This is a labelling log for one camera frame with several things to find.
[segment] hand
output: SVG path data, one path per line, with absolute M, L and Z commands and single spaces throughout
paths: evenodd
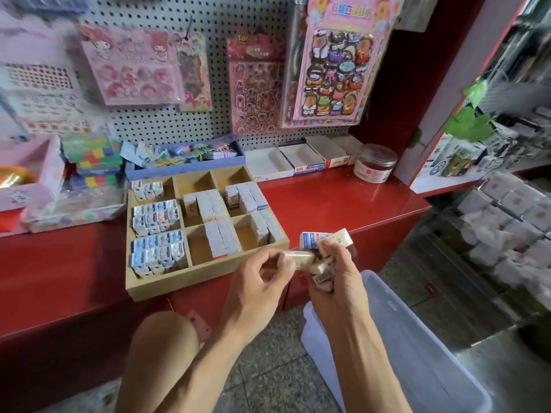
M 348 250 L 329 241 L 324 242 L 324 246 L 336 261 L 334 292 L 318 290 L 311 276 L 308 277 L 308 286 L 314 310 L 329 331 L 353 321 L 355 317 L 369 315 L 369 303 L 362 276 Z
M 268 325 L 283 289 L 295 273 L 295 262 L 287 260 L 269 281 L 262 279 L 262 264 L 270 258 L 279 257 L 281 252 L 275 248 L 263 248 L 241 263 L 234 272 L 221 324 L 228 333 L 242 341 L 243 347 Z

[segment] metal hook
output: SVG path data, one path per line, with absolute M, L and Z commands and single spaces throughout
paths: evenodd
M 189 35 L 189 30 L 191 29 L 192 23 L 193 23 L 193 15 L 189 16 L 189 24 L 187 26 L 186 35 L 183 37 L 185 40 L 187 40 L 187 36 Z

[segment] white cardboard box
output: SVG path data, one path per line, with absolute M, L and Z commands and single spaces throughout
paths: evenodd
M 326 168 L 346 165 L 350 156 L 326 135 L 307 136 L 306 143 L 325 160 Z
M 279 146 L 279 150 L 295 168 L 294 175 L 325 169 L 325 160 L 306 143 Z
M 277 147 L 245 151 L 249 172 L 255 181 L 279 180 L 292 177 L 295 169 Z
M 358 159 L 358 155 L 360 154 L 360 148 L 364 144 L 352 135 L 335 136 L 330 139 L 350 156 L 350 159 L 348 159 L 348 165 L 354 165 L 356 163 L 356 159 Z

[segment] small blue box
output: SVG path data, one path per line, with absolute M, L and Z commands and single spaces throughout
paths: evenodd
M 170 146 L 170 147 L 187 146 L 187 145 L 193 145 L 194 143 L 209 144 L 210 142 L 190 142 L 190 143 L 180 143 L 180 144 L 167 144 L 167 145 L 160 145 L 160 146 Z M 241 149 L 241 146 L 239 145 L 239 143 L 236 140 L 234 140 L 229 144 L 237 149 L 238 151 L 237 156 L 233 156 L 230 158 L 222 158 L 222 159 L 209 159 L 202 162 L 181 163 L 179 165 L 171 165 L 167 167 L 157 167 L 157 168 L 141 168 L 133 164 L 132 162 L 126 161 L 125 162 L 126 177 L 128 178 L 129 181 L 147 180 L 148 178 L 166 177 L 166 176 L 171 176 L 176 174 L 183 174 L 187 172 L 207 171 L 207 170 L 213 170 L 215 168 L 245 165 L 245 154 L 243 153 L 243 149 Z

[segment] clear plastic jar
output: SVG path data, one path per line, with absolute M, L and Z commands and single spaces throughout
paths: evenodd
M 373 143 L 363 145 L 354 164 L 354 174 L 368 183 L 380 184 L 388 179 L 397 160 L 398 155 L 387 147 Z

